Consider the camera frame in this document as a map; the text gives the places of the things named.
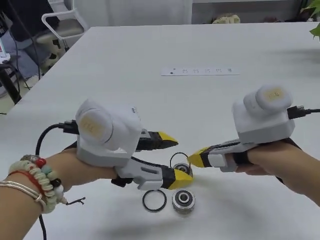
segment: leaf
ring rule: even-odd
[[[309,6],[304,9],[320,8],[320,0],[314,0]]]
[[[315,14],[317,14],[317,13],[319,13],[319,12],[320,12],[320,7],[316,7],[315,10],[314,10],[314,12],[311,14],[310,17],[312,17],[313,15],[315,15]]]
[[[315,37],[320,37],[320,23],[318,26],[316,26],[316,28],[312,29],[310,33]]]

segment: table surface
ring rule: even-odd
[[[294,104],[320,108],[320,43],[309,30],[315,23],[261,23],[91,28],[0,119],[0,176],[24,154],[34,153],[41,132],[74,118],[87,98],[100,104],[138,107],[143,126],[165,131],[180,144],[137,153],[169,163],[175,152],[237,138],[231,106],[265,83],[292,92]],[[234,67],[237,76],[160,76],[164,67]],[[319,115],[296,120],[292,138],[320,159]],[[75,136],[54,130],[41,155],[54,154]],[[143,192],[109,180],[74,187],[67,198],[86,196],[85,205],[63,206],[44,216],[48,240],[318,240],[320,210],[271,176],[222,173],[194,168],[189,188],[196,205],[189,217],[168,204],[158,214],[144,210]],[[41,239],[37,222],[26,240]]]

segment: power strip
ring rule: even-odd
[[[231,67],[166,67],[161,76],[223,76],[240,75]]]

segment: bracelet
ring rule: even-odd
[[[61,202],[58,201],[54,187],[50,184],[50,180],[34,163],[28,160],[17,161],[11,165],[9,175],[15,171],[26,171],[39,183],[41,189],[44,191],[46,201],[46,208],[43,213],[51,213],[56,208],[57,203]]]
[[[30,173],[26,172],[26,171],[13,171],[11,173],[9,173],[8,176],[13,175],[13,174],[22,174],[25,175],[29,181],[36,186],[36,188],[39,190],[39,192],[44,196],[45,195],[45,191],[42,189],[41,185],[38,183],[38,181],[34,178],[34,176],[32,176]]]
[[[45,197],[44,214],[51,213],[59,203],[65,205],[84,204],[82,200],[85,200],[85,197],[72,202],[67,201],[64,197],[64,187],[58,178],[58,174],[52,170],[44,158],[35,155],[23,156],[20,161],[15,162],[9,168],[9,175],[17,173],[26,175],[42,193],[41,196]]]
[[[5,188],[12,188],[12,189],[17,189],[30,197],[34,199],[36,203],[41,204],[42,211],[44,212],[45,209],[47,208],[47,204],[45,201],[42,200],[43,195],[41,193],[37,193],[33,189],[22,185],[20,183],[14,182],[14,181],[0,181],[0,187],[5,187]]]

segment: metal bearing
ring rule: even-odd
[[[173,166],[174,169],[180,170],[188,175],[190,175],[191,177],[194,176],[192,169],[190,167],[189,164],[184,163],[184,162],[179,162],[176,165]]]
[[[196,197],[187,189],[179,189],[172,195],[173,209],[179,214],[189,214],[195,207]]]

